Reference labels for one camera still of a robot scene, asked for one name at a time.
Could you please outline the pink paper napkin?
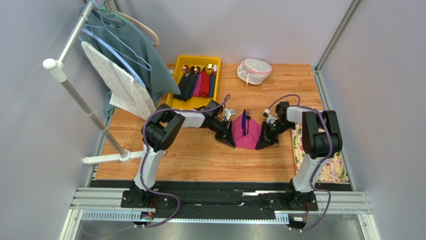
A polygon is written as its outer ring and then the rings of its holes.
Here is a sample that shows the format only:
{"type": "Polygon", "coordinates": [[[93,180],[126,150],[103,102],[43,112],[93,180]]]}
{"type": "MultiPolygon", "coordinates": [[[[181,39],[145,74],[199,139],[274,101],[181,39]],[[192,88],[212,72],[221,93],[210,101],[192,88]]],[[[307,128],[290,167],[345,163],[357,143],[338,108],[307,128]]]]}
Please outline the pink paper napkin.
{"type": "Polygon", "coordinates": [[[243,115],[240,114],[232,122],[231,130],[235,146],[237,148],[255,150],[262,132],[262,127],[257,121],[251,118],[248,121],[248,126],[245,127],[245,134],[243,135],[243,120],[243,115]]]}

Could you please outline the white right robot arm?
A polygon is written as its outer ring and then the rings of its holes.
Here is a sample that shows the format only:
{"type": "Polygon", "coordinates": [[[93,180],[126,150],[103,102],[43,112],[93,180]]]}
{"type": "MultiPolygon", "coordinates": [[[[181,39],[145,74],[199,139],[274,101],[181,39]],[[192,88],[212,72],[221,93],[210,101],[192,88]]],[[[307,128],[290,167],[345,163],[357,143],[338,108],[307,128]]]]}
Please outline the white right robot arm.
{"type": "Polygon", "coordinates": [[[289,192],[302,194],[314,191],[316,179],[329,158],[343,148],[338,116],[334,110],[317,110],[290,105],[281,101],[275,106],[276,119],[262,123],[256,150],[279,142],[278,136],[296,125],[302,127],[301,143],[305,152],[301,166],[290,181],[289,192]]]}

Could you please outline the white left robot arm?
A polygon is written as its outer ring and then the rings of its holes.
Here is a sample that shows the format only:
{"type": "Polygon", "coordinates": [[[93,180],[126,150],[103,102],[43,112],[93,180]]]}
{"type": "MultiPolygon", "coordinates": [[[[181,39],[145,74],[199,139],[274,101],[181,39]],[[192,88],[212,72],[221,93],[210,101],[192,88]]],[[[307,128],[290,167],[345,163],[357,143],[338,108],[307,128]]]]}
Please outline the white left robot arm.
{"type": "Polygon", "coordinates": [[[133,196],[143,202],[153,195],[160,160],[182,128],[209,129],[215,133],[216,141],[235,148],[231,117],[236,111],[224,105],[224,102],[211,100],[199,108],[177,109],[164,103],[152,113],[141,129],[143,155],[139,172],[130,187],[133,196]]]}

